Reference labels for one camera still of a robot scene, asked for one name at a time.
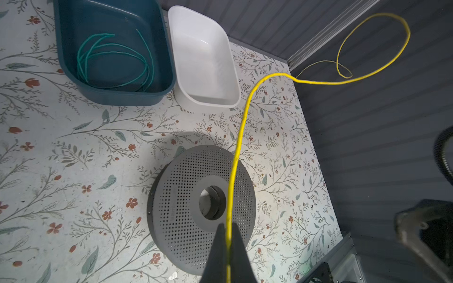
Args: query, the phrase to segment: black hose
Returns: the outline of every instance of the black hose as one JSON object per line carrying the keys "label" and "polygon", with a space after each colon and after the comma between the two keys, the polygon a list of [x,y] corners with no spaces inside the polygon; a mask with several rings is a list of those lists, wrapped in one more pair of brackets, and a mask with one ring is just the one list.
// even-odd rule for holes
{"label": "black hose", "polygon": [[439,134],[434,142],[434,160],[443,176],[453,186],[453,173],[448,166],[447,158],[445,156],[445,145],[448,140],[453,137],[453,126],[445,129]]}

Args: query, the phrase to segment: gray wall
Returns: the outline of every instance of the gray wall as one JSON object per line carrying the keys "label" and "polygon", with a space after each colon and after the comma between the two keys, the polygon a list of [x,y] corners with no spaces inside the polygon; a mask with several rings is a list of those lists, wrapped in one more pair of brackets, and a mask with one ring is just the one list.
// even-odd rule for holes
{"label": "gray wall", "polygon": [[355,0],[159,0],[217,21],[229,37],[288,59]]}
{"label": "gray wall", "polygon": [[[453,1],[382,4],[378,12],[400,14],[411,27],[402,57],[361,82],[296,89],[338,222],[352,233],[368,283],[430,282],[396,242],[393,217],[424,198],[453,201],[432,154],[435,137],[453,125]],[[345,32],[300,68],[335,60]],[[340,62],[355,77],[366,74],[389,61],[404,36],[399,23],[374,19],[351,36]],[[343,80],[330,63],[300,78]]]}

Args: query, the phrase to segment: plastic tub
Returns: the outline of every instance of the plastic tub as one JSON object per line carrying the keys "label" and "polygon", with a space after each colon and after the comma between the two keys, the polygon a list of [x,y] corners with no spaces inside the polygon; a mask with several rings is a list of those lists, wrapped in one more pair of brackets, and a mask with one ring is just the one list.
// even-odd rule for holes
{"label": "plastic tub", "polygon": [[177,83],[175,98],[190,112],[236,107],[241,91],[227,34],[214,20],[182,6],[168,13]]}
{"label": "plastic tub", "polygon": [[[171,91],[176,76],[162,10],[156,0],[55,0],[54,9],[61,68],[86,98],[104,105],[147,106],[158,103]],[[105,90],[77,79],[77,51],[92,34],[115,34],[103,43],[123,44],[149,59],[136,29],[143,35],[154,60],[154,80],[147,92],[135,92],[139,81]],[[93,85],[115,86],[137,77],[142,70],[139,60],[109,54],[90,60],[88,76]]]}

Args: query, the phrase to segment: blue bin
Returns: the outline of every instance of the blue bin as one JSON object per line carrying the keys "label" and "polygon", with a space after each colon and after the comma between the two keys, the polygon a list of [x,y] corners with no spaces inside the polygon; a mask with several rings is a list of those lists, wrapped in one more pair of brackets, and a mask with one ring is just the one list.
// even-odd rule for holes
{"label": "blue bin", "polygon": [[[86,98],[104,105],[148,106],[159,103],[171,91],[176,74],[157,0],[55,0],[54,9],[61,68]],[[148,50],[136,29],[143,35],[154,60],[154,80],[146,92],[135,92],[140,87],[139,80],[121,88],[99,89],[77,79],[77,52],[92,34],[115,34],[102,43],[123,44],[148,58]],[[88,77],[95,86],[119,85],[143,71],[142,62],[119,54],[97,56],[89,64]]]}

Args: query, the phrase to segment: floral pattern surface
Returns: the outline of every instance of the floral pattern surface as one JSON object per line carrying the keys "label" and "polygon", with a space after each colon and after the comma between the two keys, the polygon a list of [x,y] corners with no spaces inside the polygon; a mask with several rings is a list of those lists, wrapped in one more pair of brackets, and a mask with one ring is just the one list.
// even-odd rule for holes
{"label": "floral pattern surface", "polygon": [[[159,251],[146,224],[157,174],[200,144],[231,152],[254,84],[288,66],[231,44],[242,103],[184,111],[103,106],[58,63],[52,0],[0,3],[0,283],[197,282]],[[341,233],[292,81],[252,100],[241,161],[257,216],[246,249],[259,282],[295,282]]]}

